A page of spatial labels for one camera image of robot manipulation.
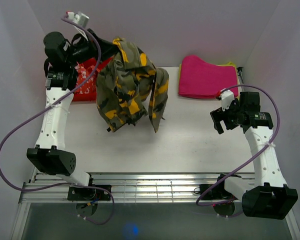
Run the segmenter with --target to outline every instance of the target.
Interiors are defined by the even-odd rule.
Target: gray floor
[[[106,219],[111,204],[99,204],[93,219]],[[116,204],[113,219],[96,226],[76,217],[74,203],[32,203],[23,240],[292,239],[286,220],[216,217],[194,203]]]

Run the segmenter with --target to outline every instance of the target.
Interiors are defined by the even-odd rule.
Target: white table
[[[221,173],[251,157],[240,127],[222,135],[214,129],[210,112],[221,102],[179,97],[178,67],[165,69],[169,99],[157,133],[148,116],[136,126],[107,132],[94,102],[71,104],[65,144],[78,168],[89,173]],[[254,172],[254,167],[240,172]]]

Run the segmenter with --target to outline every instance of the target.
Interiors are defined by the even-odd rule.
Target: magenta cloth
[[[233,66],[217,66],[196,55],[186,56],[181,64],[179,95],[194,99],[214,99],[222,89],[238,84]],[[238,88],[231,91],[238,96]]]

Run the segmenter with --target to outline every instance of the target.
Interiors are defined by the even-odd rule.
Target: red cloth
[[[233,66],[217,66],[196,55],[186,56],[181,64],[179,95],[194,99],[214,99],[218,92],[238,84]],[[231,91],[238,96],[238,88]]]
[[[74,92],[73,101],[95,101],[97,98],[97,88],[96,88],[96,81],[98,73],[111,61],[112,57],[108,58],[107,60],[100,63],[97,72],[86,82],[82,87],[80,87],[77,91]],[[82,64],[78,64],[75,69],[78,72],[78,79],[76,85],[78,86],[87,77],[92,73],[97,61],[94,58],[91,58],[85,61]]]

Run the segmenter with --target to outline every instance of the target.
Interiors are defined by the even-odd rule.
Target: yellow camouflage pattern
[[[155,132],[159,129],[168,100],[169,75],[156,68],[134,43],[117,37],[119,52],[103,68],[96,81],[99,114],[115,132],[125,124],[135,125],[149,114]],[[143,102],[150,95],[148,111]]]

